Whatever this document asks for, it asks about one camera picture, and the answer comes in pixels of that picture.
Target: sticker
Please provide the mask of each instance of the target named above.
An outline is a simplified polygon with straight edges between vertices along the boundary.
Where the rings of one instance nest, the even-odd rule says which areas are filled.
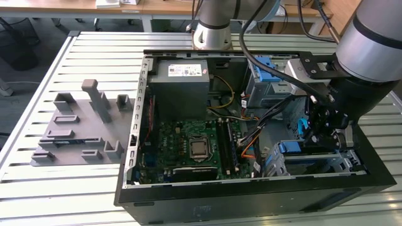
[[[138,10],[122,10],[122,13],[139,13]]]
[[[262,169],[262,166],[257,163],[257,162],[254,162],[254,169],[260,172],[260,170]]]
[[[242,108],[248,108],[248,100],[242,100]]]
[[[170,77],[202,76],[201,65],[170,65]]]

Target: green circuit board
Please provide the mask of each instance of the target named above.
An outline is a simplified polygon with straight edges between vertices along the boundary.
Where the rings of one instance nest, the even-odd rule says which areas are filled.
[[[232,122],[233,137],[237,140],[242,136],[241,125],[237,120]],[[192,156],[192,142],[206,140],[209,143],[209,154],[206,158],[194,159]],[[148,169],[148,183],[164,183],[164,173],[177,167],[212,166],[218,168],[217,179],[236,179],[250,177],[250,166],[248,161],[240,164],[240,171],[232,175],[222,173],[222,159],[217,136],[216,121],[178,121],[162,122],[160,126],[158,152],[154,154],[156,164]]]

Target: desk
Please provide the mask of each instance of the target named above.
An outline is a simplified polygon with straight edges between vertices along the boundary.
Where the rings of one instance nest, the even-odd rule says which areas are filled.
[[[298,22],[296,6],[286,5],[289,22]],[[325,8],[328,16],[333,13]],[[192,2],[181,0],[142,0],[139,5],[122,4],[121,8],[95,8],[95,0],[0,0],[0,16],[39,18],[113,18],[141,19],[145,32],[153,32],[153,19],[192,19]],[[304,9],[306,23],[314,23],[310,33],[318,35],[325,22],[317,10]],[[282,22],[284,16],[270,21]]]
[[[241,49],[240,35],[233,46]],[[301,35],[249,34],[250,50],[312,51],[332,54],[336,44]],[[192,49],[184,33],[82,32],[67,41],[39,85],[0,152],[0,224],[139,226],[123,208],[114,206],[119,164],[33,167],[31,155],[46,131],[58,92],[89,98],[85,79],[98,79],[107,98],[137,97],[145,49]],[[400,226],[402,225],[402,115],[393,93],[360,121],[399,185],[365,195],[328,212],[229,219],[192,225],[232,226]]]

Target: slotted aluminum surface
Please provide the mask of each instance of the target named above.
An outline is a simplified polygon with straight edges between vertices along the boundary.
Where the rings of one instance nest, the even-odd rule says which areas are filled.
[[[233,36],[234,49],[241,49]],[[253,50],[302,50],[330,54],[336,45],[297,35],[248,35]],[[31,155],[54,114],[58,92],[89,98],[85,79],[98,79],[109,98],[137,95],[144,49],[192,49],[181,33],[83,32],[69,37],[11,138],[0,152],[2,225],[139,225],[114,206],[118,164],[30,166]],[[192,223],[192,225],[402,225],[402,115],[389,95],[360,124],[399,185],[322,213]]]

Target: motherboard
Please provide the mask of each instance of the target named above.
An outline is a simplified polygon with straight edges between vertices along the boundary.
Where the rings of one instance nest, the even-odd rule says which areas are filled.
[[[142,183],[172,183],[250,177],[240,157],[237,120],[162,122],[158,145],[144,153]]]

